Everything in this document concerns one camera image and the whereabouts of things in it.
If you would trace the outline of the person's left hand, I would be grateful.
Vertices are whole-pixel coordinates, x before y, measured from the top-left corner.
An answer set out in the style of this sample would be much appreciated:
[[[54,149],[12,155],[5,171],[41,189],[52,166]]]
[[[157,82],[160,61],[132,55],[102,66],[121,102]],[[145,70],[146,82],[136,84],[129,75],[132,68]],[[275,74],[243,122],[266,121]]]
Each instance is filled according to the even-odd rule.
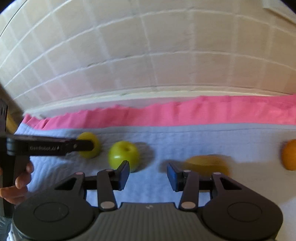
[[[25,172],[16,178],[15,185],[1,188],[1,198],[13,205],[22,203],[26,199],[28,192],[27,185],[32,180],[31,174],[33,171],[34,166],[32,162],[29,162],[26,166]]]

